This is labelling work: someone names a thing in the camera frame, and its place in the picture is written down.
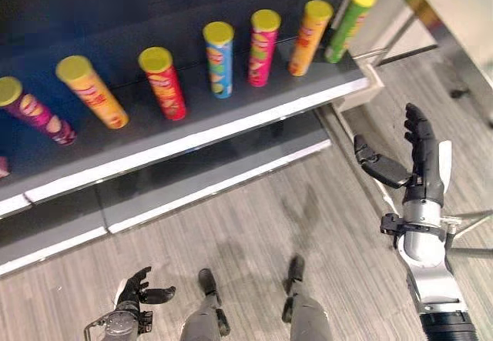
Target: blue chip can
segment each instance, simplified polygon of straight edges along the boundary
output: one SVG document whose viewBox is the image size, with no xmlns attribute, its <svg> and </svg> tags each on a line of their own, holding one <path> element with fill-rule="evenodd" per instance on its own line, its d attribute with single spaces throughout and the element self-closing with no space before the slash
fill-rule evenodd
<svg viewBox="0 0 493 341">
<path fill-rule="evenodd" d="M 210 86 L 218 99 L 233 92 L 233 34 L 233 27 L 225 22 L 212 22 L 203 29 Z"/>
</svg>

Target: white shelf edge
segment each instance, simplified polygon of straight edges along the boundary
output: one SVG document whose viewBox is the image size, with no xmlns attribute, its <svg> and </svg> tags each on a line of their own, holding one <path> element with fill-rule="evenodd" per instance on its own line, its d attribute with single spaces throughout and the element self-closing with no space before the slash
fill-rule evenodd
<svg viewBox="0 0 493 341">
<path fill-rule="evenodd" d="M 131 169 L 137 169 L 140 166 L 156 162 L 160 159 L 199 148 L 202 145 L 228 138 L 277 119 L 282 120 L 287 116 L 323 105 L 330 100 L 364 89 L 367 86 L 367 78 L 337 85 L 331 89 L 304 96 L 292 102 L 247 116 L 246 118 L 188 135 L 176 141 L 168 142 L 125 158 L 107 162 L 94 168 L 57 179 L 43 186 L 30 189 L 25 192 L 25 195 L 32 202 L 41 202 L 53 196 L 61 195 L 64 192 L 80 189 L 94 182 L 97 183 L 100 179 L 117 176 Z"/>
<path fill-rule="evenodd" d="M 5 264 L 0 265 L 0 276 L 3 276 L 4 274 L 17 270 L 19 268 L 22 268 L 23 266 L 33 264 L 34 262 L 42 261 L 48 258 L 49 256 L 70 249 L 74 246 L 80 245 L 81 243 L 90 241 L 91 239 L 104 236 L 105 234 L 106 234 L 106 229 L 104 227 L 98 227 L 91 231 L 84 232 L 83 234 L 78 235 L 76 237 L 72 237 L 71 239 L 66 239 L 65 241 L 56 243 L 55 245 L 51 245 L 45 247 L 44 249 L 40 249 L 36 252 L 32 252 L 21 258 L 11 260 L 10 262 L 6 262 Z"/>
<path fill-rule="evenodd" d="M 187 196 L 182 197 L 181 199 L 177 199 L 173 202 L 162 205 L 158 208 L 151 209 L 148 212 L 144 212 L 143 214 L 139 214 L 132 218 L 128 218 L 122 222 L 115 223 L 108 227 L 108 230 L 111 233 L 117 233 L 123 231 L 124 229 L 128 229 L 130 227 L 142 224 L 147 222 L 153 218 L 161 216 L 164 213 L 170 212 L 174 209 L 178 209 L 181 206 L 189 204 L 191 202 L 195 202 L 197 200 L 203 199 L 207 196 L 214 195 L 224 189 L 228 189 L 238 183 L 245 182 L 248 179 L 252 179 L 254 177 L 260 176 L 266 172 L 270 172 L 274 169 L 280 168 L 283 165 L 289 164 L 295 160 L 301 159 L 304 156 L 313 154 L 314 152 L 318 152 L 326 147 L 329 147 L 332 144 L 330 139 L 327 139 L 322 142 L 318 142 L 315 145 L 306 147 L 305 149 L 301 149 L 292 154 L 283 156 L 277 160 L 273 160 L 272 162 L 268 162 L 267 164 L 258 166 L 254 169 L 249 170 L 248 172 L 239 174 L 238 176 L 234 176 L 232 178 L 226 179 L 225 181 L 216 183 L 215 185 L 211 185 L 206 187 L 205 189 L 201 189 L 200 191 L 191 193 Z"/>
<path fill-rule="evenodd" d="M 15 195 L 8 199 L 0 201 L 0 219 L 9 216 L 12 212 L 21 212 L 29 209 L 31 203 L 24 197 L 23 194 Z"/>
</svg>

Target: cylindrical can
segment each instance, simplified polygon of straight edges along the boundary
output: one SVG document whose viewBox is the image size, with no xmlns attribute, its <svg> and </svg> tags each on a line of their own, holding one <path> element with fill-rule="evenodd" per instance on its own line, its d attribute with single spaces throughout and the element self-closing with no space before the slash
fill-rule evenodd
<svg viewBox="0 0 493 341">
<path fill-rule="evenodd" d="M 325 1 L 312 0 L 306 3 L 303 21 L 288 66 L 292 75 L 299 77 L 307 73 L 333 12 L 332 6 Z"/>
<path fill-rule="evenodd" d="M 0 78 L 0 107 L 59 145 L 70 145 L 75 140 L 75 131 L 70 124 L 53 115 L 36 97 L 23 91 L 21 82 L 14 77 Z"/>
<path fill-rule="evenodd" d="M 56 75 L 110 129 L 122 128 L 129 117 L 84 56 L 64 58 L 56 66 Z"/>
<path fill-rule="evenodd" d="M 248 63 L 248 82 L 256 87 L 267 84 L 270 63 L 276 47 L 280 16 L 273 10 L 259 10 L 252 15 L 252 44 Z"/>
<path fill-rule="evenodd" d="M 6 177 L 9 174 L 7 158 L 0 156 L 0 178 Z"/>
<path fill-rule="evenodd" d="M 146 72 L 165 117 L 169 120 L 185 118 L 185 102 L 171 53 L 163 47 L 146 48 L 139 55 L 139 65 Z"/>
<path fill-rule="evenodd" d="M 211 89 L 218 99 L 226 99 L 233 91 L 234 30 L 225 22 L 212 22 L 203 29 Z"/>
<path fill-rule="evenodd" d="M 377 0 L 351 0 L 339 28 L 334 33 L 329 45 L 325 50 L 325 59 L 328 62 L 339 62 L 347 51 L 351 37 L 363 25 L 368 10 L 375 5 Z"/>
</svg>

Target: robotic arm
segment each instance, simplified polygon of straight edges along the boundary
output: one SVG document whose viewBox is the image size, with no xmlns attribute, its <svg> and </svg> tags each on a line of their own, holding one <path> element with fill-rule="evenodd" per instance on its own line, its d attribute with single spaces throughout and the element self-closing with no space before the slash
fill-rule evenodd
<svg viewBox="0 0 493 341">
<path fill-rule="evenodd" d="M 140 311 L 142 304 L 163 304 L 175 296 L 175 287 L 168 289 L 147 289 L 148 282 L 142 283 L 150 272 L 148 266 L 126 281 L 119 294 L 115 310 L 91 322 L 84 329 L 84 339 L 91 341 L 91 328 L 104 326 L 102 341 L 136 341 L 142 333 L 149 333 L 153 327 L 153 312 Z"/>
<path fill-rule="evenodd" d="M 429 340 L 476 340 L 461 290 L 445 260 L 446 231 L 441 208 L 444 183 L 440 177 L 438 143 L 430 122 L 415 105 L 407 104 L 413 147 L 412 172 L 376 153 L 362 135 L 354 137 L 354 153 L 363 170 L 394 189 L 405 187 L 404 216 L 382 217 L 381 232 L 394 237 L 394 248 L 407 268 L 407 284 Z"/>
</svg>

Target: yellow chip can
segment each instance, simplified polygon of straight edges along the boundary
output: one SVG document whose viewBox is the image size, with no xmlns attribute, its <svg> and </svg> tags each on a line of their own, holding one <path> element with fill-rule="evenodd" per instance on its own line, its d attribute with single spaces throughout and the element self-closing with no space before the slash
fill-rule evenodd
<svg viewBox="0 0 493 341">
<path fill-rule="evenodd" d="M 56 66 L 56 75 L 108 128 L 122 128 L 129 122 L 125 110 L 86 57 L 74 55 L 64 58 Z"/>
<path fill-rule="evenodd" d="M 312 0 L 305 5 L 303 21 L 288 66 L 292 75 L 302 76 L 307 73 L 333 13 L 332 6 L 322 0 Z"/>
</svg>

